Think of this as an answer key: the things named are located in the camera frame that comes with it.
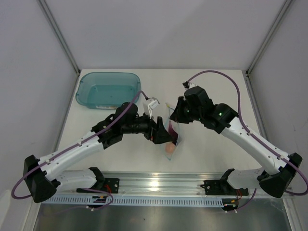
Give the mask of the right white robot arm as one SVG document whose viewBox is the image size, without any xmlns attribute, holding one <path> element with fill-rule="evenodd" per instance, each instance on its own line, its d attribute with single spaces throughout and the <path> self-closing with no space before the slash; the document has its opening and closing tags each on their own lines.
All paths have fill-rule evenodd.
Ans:
<svg viewBox="0 0 308 231">
<path fill-rule="evenodd" d="M 302 162 L 299 154 L 288 154 L 249 130 L 241 123 L 239 114 L 227 104 L 213 104 L 199 86 L 187 89 L 178 97 L 170 119 L 182 124 L 199 121 L 207 129 L 236 143 L 261 165 L 261 168 L 251 170 L 228 169 L 219 180 L 220 190 L 225 194 L 241 188 L 255 188 L 280 198 Z"/>
</svg>

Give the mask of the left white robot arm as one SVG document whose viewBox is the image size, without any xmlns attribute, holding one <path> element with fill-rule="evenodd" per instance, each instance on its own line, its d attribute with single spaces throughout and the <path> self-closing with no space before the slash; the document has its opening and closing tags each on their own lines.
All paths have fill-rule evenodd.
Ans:
<svg viewBox="0 0 308 231">
<path fill-rule="evenodd" d="M 31 155 L 24 160 L 25 183 L 33 201 L 41 203 L 56 193 L 70 190 L 100 192 L 105 178 L 97 167 L 77 171 L 68 168 L 122 141 L 125 134 L 142 134 L 154 144 L 173 140 L 160 116 L 154 121 L 149 113 L 139 115 L 137 105 L 123 103 L 67 151 L 57 151 L 41 158 Z"/>
</svg>

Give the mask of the pink egg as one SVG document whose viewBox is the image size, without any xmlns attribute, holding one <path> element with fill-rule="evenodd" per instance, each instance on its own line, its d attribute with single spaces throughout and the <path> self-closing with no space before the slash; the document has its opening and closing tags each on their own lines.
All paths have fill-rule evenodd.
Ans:
<svg viewBox="0 0 308 231">
<path fill-rule="evenodd" d="M 175 151 L 175 149 L 176 149 L 176 146 L 173 143 L 168 143 L 165 146 L 165 152 L 168 154 L 172 154 Z"/>
</svg>

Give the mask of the clear zip top bag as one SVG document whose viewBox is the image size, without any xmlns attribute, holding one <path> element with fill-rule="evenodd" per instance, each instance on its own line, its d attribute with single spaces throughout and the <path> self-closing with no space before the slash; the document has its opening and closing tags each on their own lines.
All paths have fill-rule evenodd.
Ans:
<svg viewBox="0 0 308 231">
<path fill-rule="evenodd" d="M 170 116 L 173 114 L 175 106 L 170 103 L 165 103 L 165 105 L 166 107 L 164 109 L 163 124 L 169 135 L 171 135 L 172 141 L 160 144 L 160 150 L 161 153 L 169 161 L 171 161 L 173 155 L 179 149 L 179 145 L 181 142 L 180 125 L 179 123 L 170 120 Z"/>
</svg>

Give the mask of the purple eggplant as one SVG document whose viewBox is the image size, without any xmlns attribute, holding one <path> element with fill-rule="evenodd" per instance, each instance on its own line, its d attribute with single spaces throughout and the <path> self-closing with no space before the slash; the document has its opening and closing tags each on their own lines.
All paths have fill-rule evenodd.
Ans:
<svg viewBox="0 0 308 231">
<path fill-rule="evenodd" d="M 169 134 L 170 134 L 171 137 L 172 137 L 172 142 L 177 142 L 179 135 L 178 135 L 178 133 L 175 131 L 175 129 L 174 129 L 173 124 L 172 124 L 171 121 L 169 121 L 168 132 L 169 132 Z"/>
</svg>

